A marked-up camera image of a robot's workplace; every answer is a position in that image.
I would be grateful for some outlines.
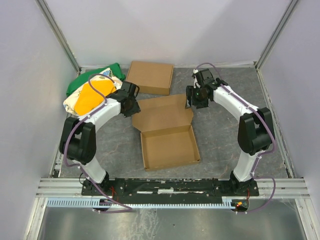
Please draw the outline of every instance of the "green cloth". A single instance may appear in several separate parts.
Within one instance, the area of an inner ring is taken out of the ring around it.
[[[119,63],[114,63],[106,67],[102,67],[99,69],[95,69],[92,71],[87,71],[81,75],[79,75],[75,80],[73,80],[69,86],[68,89],[66,90],[66,96],[69,97],[75,90],[77,90],[80,86],[85,84],[88,80],[91,74],[99,74],[103,70],[110,68],[112,74],[116,76],[118,79],[121,81],[124,81],[126,79],[126,75],[124,75],[121,71]]]

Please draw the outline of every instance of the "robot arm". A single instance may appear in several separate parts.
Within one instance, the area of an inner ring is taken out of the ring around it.
[[[109,181],[108,173],[100,166],[96,158],[96,132],[118,114],[130,117],[139,113],[140,107],[136,101],[138,93],[138,86],[130,82],[123,82],[120,89],[106,97],[107,103],[101,103],[89,113],[78,118],[68,117],[64,122],[59,145],[59,151],[62,154],[71,131],[76,124],[85,119],[71,137],[67,146],[67,158],[81,166],[95,183],[103,184]]]
[[[206,108],[209,100],[223,106],[239,122],[238,143],[241,148],[237,166],[231,173],[230,179],[237,184],[252,179],[251,171],[258,155],[263,153],[272,140],[259,119],[254,115],[256,111],[267,124],[274,137],[274,127],[271,112],[268,108],[258,108],[237,95],[228,84],[214,79],[209,69],[194,70],[194,85],[186,87],[186,108],[196,106]]]

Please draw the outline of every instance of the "cardboard box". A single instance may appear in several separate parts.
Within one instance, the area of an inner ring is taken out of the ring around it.
[[[140,93],[169,95],[173,64],[132,61],[126,80],[140,87]]]
[[[185,109],[185,94],[144,99],[138,103],[141,112],[132,116],[132,125],[141,131],[146,171],[199,163],[191,126],[194,113],[191,108]]]

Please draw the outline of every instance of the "white wall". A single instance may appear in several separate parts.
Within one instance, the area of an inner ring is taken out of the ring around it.
[[[298,177],[320,218],[320,1],[298,4],[262,75]]]
[[[0,7],[0,239],[23,237],[48,177],[76,72],[34,0]]]
[[[81,66],[258,60],[290,0],[46,0]]]

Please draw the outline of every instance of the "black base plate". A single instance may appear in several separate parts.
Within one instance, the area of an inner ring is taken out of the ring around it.
[[[110,188],[116,194],[114,199],[123,204],[220,204],[223,196],[245,197],[248,192],[235,194],[228,189],[228,180],[204,179],[146,179],[114,178],[109,180]],[[109,187],[102,189],[112,195]],[[249,186],[251,196],[258,196],[257,183]],[[100,192],[88,180],[85,180],[81,194],[83,196],[101,196]]]

